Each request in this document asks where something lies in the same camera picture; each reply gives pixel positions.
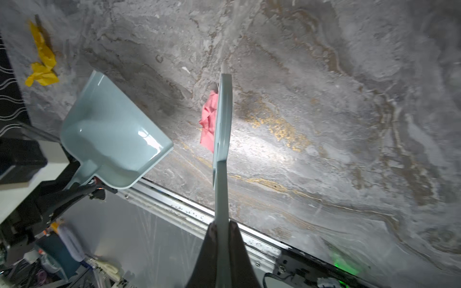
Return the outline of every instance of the black bracket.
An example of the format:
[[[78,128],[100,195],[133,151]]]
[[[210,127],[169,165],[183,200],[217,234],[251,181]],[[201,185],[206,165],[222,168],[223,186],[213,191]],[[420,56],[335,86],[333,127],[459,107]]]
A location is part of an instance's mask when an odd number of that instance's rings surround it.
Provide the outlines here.
[[[78,168],[78,163],[74,166],[70,169],[70,174]],[[69,180],[67,176],[62,178],[40,183],[0,224],[0,240],[6,248],[6,266],[20,260],[25,252],[32,249],[35,235],[45,230],[51,222],[83,197],[89,195],[91,199],[103,200],[106,190],[117,193],[116,189],[107,186],[96,177],[90,184],[79,186],[78,183],[74,183],[70,189],[63,190],[62,187]]]
[[[368,288],[360,278],[297,249],[282,251],[276,261],[273,278],[297,288],[319,287],[319,279],[336,279],[336,283],[344,288],[346,285],[351,288]]]

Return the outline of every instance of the yellow paper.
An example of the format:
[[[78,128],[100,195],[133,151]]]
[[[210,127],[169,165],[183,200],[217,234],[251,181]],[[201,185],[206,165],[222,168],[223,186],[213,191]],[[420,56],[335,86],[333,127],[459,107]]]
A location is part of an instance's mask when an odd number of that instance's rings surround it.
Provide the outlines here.
[[[25,84],[31,86],[35,81],[39,82],[42,86],[50,85],[59,82],[56,74],[51,71],[56,65],[56,58],[51,49],[45,44],[43,35],[31,21],[29,21],[30,31],[34,37],[35,45],[37,46],[38,56],[40,57],[41,63],[32,63],[31,67],[34,73],[30,75]]]

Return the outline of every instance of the gray marble floor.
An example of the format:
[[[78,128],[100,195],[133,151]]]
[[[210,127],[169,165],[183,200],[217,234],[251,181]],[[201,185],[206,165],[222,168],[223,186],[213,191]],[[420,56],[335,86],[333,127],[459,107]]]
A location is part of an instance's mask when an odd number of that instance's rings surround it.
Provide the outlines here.
[[[93,68],[174,140],[147,178],[214,205],[198,120],[233,75],[232,217],[383,286],[461,281],[455,0],[3,0],[34,125],[58,134]],[[60,82],[28,88],[38,19]]]

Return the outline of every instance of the light blue dustpan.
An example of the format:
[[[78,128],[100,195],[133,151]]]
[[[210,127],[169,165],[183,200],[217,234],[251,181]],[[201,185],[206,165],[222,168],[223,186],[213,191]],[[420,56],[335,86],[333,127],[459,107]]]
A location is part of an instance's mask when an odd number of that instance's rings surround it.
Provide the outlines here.
[[[93,71],[61,129],[80,162],[67,189],[93,176],[127,189],[173,150],[173,142],[104,74]]]

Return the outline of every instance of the green light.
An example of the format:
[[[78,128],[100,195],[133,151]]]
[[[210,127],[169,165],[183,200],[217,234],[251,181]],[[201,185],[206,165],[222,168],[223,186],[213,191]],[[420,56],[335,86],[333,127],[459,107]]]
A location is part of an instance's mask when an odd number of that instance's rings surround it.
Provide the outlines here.
[[[347,264],[343,259],[337,258],[336,261],[334,262],[334,265],[338,267],[339,269],[342,269],[346,271],[347,273],[350,273],[352,275],[357,275],[360,271],[355,269],[354,267],[350,266]]]
[[[338,280],[338,281],[341,283],[341,285],[346,286],[346,288],[349,288],[349,285],[347,285],[347,284],[344,283],[343,281],[341,281],[341,280]]]

